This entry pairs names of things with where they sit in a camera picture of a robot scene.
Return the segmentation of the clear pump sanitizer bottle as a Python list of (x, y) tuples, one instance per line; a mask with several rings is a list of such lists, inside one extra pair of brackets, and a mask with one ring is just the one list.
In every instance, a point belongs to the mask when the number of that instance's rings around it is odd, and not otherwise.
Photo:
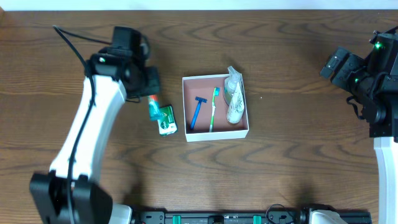
[(232, 66), (228, 67), (229, 75), (224, 80), (224, 100), (227, 105), (230, 104), (233, 94), (238, 83), (242, 82), (242, 74), (235, 70)]

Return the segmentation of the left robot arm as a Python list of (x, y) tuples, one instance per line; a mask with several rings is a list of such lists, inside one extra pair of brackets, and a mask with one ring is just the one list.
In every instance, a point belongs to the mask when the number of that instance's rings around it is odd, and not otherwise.
[(47, 174), (34, 173), (29, 190), (44, 223), (135, 223), (100, 185), (102, 160), (114, 121), (127, 102), (160, 90), (148, 66), (150, 45), (138, 30), (116, 26), (110, 42), (82, 60), (85, 79), (68, 136)]

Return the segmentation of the blue disposable razor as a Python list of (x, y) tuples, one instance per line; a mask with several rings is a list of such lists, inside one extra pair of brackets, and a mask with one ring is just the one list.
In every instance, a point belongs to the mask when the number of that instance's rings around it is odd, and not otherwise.
[(199, 97), (199, 96), (196, 96), (195, 99), (197, 100), (197, 107), (195, 109), (195, 113), (193, 115), (192, 122), (190, 124), (190, 129), (191, 130), (193, 130), (194, 127), (195, 127), (195, 124), (196, 124), (196, 121), (197, 121), (197, 118), (198, 118), (198, 114), (200, 112), (201, 104), (207, 102), (207, 99)]

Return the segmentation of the Colgate toothpaste tube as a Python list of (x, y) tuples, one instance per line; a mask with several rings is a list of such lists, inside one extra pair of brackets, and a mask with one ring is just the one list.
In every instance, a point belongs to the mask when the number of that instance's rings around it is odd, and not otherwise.
[(149, 95), (147, 97), (149, 104), (149, 115), (151, 121), (159, 120), (162, 115), (160, 112), (159, 99), (157, 95)]

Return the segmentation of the green white toothbrush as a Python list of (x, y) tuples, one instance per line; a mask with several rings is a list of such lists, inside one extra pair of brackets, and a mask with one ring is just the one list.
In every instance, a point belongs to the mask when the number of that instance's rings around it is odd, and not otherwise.
[(215, 99), (217, 96), (219, 96), (219, 94), (220, 94), (220, 88), (215, 87), (213, 90), (213, 96), (212, 96), (212, 102), (211, 102), (211, 120), (210, 120), (210, 127), (209, 127), (210, 133), (213, 131), (214, 117), (215, 117), (215, 111), (216, 111)]

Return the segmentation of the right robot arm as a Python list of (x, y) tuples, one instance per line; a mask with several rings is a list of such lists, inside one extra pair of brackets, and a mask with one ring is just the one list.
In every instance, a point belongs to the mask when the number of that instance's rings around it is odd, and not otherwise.
[(373, 34), (366, 58), (338, 47), (320, 76), (350, 93), (347, 104), (369, 124), (379, 172), (379, 222), (397, 223), (397, 28)]

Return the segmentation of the white lotion tube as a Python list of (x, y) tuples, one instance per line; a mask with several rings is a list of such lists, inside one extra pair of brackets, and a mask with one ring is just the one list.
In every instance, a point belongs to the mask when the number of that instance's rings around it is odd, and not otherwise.
[(229, 108), (226, 115), (227, 121), (231, 124), (238, 124), (243, 116), (244, 108), (245, 105), (241, 90), (241, 84), (240, 82), (238, 82), (229, 103)]

